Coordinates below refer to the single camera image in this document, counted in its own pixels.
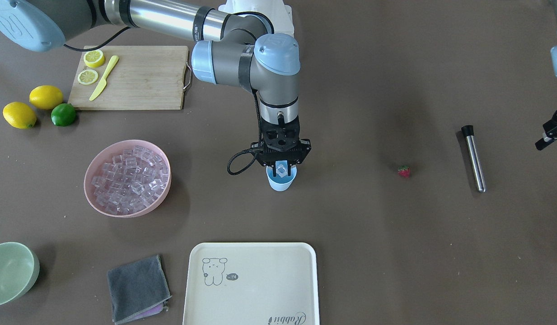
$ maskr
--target towel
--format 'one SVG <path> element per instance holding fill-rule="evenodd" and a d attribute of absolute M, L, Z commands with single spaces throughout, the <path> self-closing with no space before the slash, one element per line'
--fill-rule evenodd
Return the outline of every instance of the towel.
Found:
<path fill-rule="evenodd" d="M 171 298 L 159 255 L 108 271 L 108 285 L 115 325 L 156 315 Z"/>

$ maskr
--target pink bowl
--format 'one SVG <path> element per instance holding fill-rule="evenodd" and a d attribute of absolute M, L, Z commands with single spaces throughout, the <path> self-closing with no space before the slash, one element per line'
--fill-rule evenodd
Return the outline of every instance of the pink bowl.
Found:
<path fill-rule="evenodd" d="M 162 157 L 165 164 L 168 166 L 168 170 L 169 170 L 169 177 L 168 177 L 168 182 L 166 183 L 166 188 L 164 189 L 164 192 L 160 195 L 160 197 L 158 197 L 156 201 L 154 201 L 152 204 L 150 204 L 150 206 L 148 206 L 144 210 L 140 210 L 138 212 L 135 212 L 134 214 L 126 214 L 123 216 L 109 214 L 105 212 L 103 208 L 99 206 L 96 202 L 96 196 L 94 195 L 94 191 L 96 190 L 96 187 L 92 185 L 92 178 L 95 175 L 100 175 L 102 173 L 103 163 L 110 163 L 112 161 L 113 156 L 115 156 L 116 154 L 121 154 L 124 149 L 132 149 L 135 146 L 143 146 L 144 148 L 152 150 L 153 152 L 159 154 Z M 95 210 L 97 210 L 97 212 L 100 212 L 101 214 L 105 214 L 111 217 L 133 218 L 133 217 L 138 217 L 147 214 L 148 212 L 157 208 L 157 206 L 160 205 L 162 201 L 164 201 L 166 195 L 168 194 L 171 183 L 172 183 L 172 169 L 170 168 L 168 157 L 164 154 L 162 149 L 160 149 L 155 144 L 152 144 L 151 142 L 144 141 L 144 140 L 124 140 L 121 142 L 117 142 L 117 144 L 112 144 L 111 146 L 105 148 L 104 150 L 101 150 L 101 152 L 97 154 L 96 158 L 92 160 L 92 162 L 88 166 L 88 169 L 86 170 L 86 175 L 84 177 L 84 193 L 86 194 L 86 198 L 88 199 L 89 204 Z"/>

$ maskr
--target knife handle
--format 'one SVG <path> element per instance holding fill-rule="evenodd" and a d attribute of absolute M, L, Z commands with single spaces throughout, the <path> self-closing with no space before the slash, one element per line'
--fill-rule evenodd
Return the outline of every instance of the knife handle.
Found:
<path fill-rule="evenodd" d="M 108 66 L 105 68 L 105 71 L 103 72 L 103 75 L 101 76 L 102 79 L 106 79 L 109 76 L 109 73 L 112 71 L 114 66 L 116 66 L 117 60 L 119 60 L 119 59 L 120 58 L 118 56 L 112 56 L 109 59 Z"/>

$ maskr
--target green bowl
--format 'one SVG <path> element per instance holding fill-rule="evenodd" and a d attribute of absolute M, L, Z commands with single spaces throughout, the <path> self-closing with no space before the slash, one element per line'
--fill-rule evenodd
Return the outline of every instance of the green bowl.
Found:
<path fill-rule="evenodd" d="M 35 283 L 39 260 L 22 243 L 0 243 L 0 305 L 23 296 Z"/>

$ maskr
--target yellow knife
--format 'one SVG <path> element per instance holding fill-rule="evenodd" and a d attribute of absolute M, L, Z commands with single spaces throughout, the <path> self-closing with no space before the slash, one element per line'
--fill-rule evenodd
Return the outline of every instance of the yellow knife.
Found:
<path fill-rule="evenodd" d="M 101 94 L 105 86 L 108 84 L 106 78 L 109 76 L 109 73 L 112 71 L 114 66 L 116 66 L 117 60 L 119 59 L 120 58 L 118 56 L 112 56 L 109 59 L 108 66 L 105 68 L 105 71 L 103 72 L 103 75 L 101 76 L 101 79 L 99 80 L 96 89 L 94 89 L 94 93 L 90 96 L 90 101 L 96 99 L 99 96 L 99 94 Z"/>

